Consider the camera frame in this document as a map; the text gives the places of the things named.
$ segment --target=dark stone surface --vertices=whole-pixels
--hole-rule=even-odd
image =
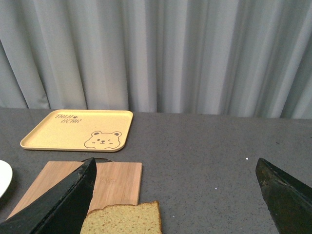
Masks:
[[[126,145],[115,153],[21,148],[50,112],[0,109],[0,159],[13,168],[0,221],[52,160],[142,162],[140,202],[159,201],[165,234],[277,234],[254,172],[260,157],[312,185],[312,120],[134,113]]]

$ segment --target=gray curtain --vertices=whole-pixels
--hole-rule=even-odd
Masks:
[[[312,118],[312,1],[0,0],[0,106]]]

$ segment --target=wooden cutting board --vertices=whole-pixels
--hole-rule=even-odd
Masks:
[[[74,161],[49,161],[9,217],[31,204],[81,164]],[[97,163],[97,178],[89,211],[114,204],[137,205],[141,174],[142,163],[139,162]]]

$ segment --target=black object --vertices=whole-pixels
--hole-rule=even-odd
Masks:
[[[95,157],[94,159],[95,159],[96,163],[113,162],[112,160],[110,160],[108,158],[103,158],[103,157]]]
[[[312,188],[260,158],[256,175],[281,234],[312,234]]]
[[[94,158],[5,222],[0,234],[80,234],[93,196]]]

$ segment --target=bear illustration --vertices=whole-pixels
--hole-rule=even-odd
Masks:
[[[91,134],[84,146],[93,149],[114,149],[120,145],[119,137],[121,132],[103,133],[101,131],[95,131]]]

